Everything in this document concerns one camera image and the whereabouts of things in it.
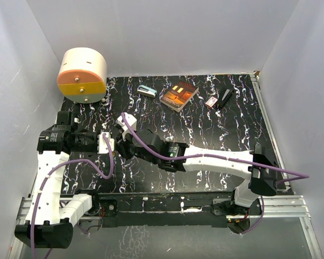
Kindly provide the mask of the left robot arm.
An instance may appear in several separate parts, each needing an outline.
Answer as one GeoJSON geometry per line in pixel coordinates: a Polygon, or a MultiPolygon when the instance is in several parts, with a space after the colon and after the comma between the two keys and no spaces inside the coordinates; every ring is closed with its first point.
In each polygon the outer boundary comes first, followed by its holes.
{"type": "Polygon", "coordinates": [[[61,208],[60,194],[71,153],[95,154],[98,137],[79,129],[77,116],[68,111],[57,114],[56,123],[38,138],[38,172],[25,222],[15,228],[15,237],[30,248],[67,248],[73,228],[84,214],[96,215],[101,202],[90,190],[81,190],[61,208]]]}

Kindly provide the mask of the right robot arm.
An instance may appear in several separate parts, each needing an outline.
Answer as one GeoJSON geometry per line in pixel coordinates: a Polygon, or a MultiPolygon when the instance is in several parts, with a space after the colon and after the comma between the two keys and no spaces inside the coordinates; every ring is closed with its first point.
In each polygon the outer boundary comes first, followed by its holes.
{"type": "Polygon", "coordinates": [[[230,208],[244,213],[260,196],[277,194],[277,162],[269,150],[256,144],[251,151],[219,151],[162,140],[149,129],[118,133],[116,151],[124,158],[143,159],[167,172],[211,171],[243,179],[235,187],[230,208]]]}

